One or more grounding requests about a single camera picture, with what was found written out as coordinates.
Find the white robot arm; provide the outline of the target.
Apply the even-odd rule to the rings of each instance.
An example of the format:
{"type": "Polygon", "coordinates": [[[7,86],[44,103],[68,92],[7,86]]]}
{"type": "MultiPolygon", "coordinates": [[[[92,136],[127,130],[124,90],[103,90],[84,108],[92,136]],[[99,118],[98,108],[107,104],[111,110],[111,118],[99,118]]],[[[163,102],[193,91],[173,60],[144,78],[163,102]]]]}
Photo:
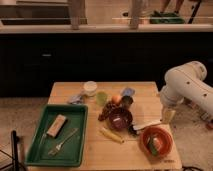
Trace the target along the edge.
{"type": "Polygon", "coordinates": [[[187,98],[213,117],[213,87],[203,82],[206,76],[207,69],[199,61],[169,69],[164,76],[165,85],[159,92],[163,107],[176,106],[187,98]]]}

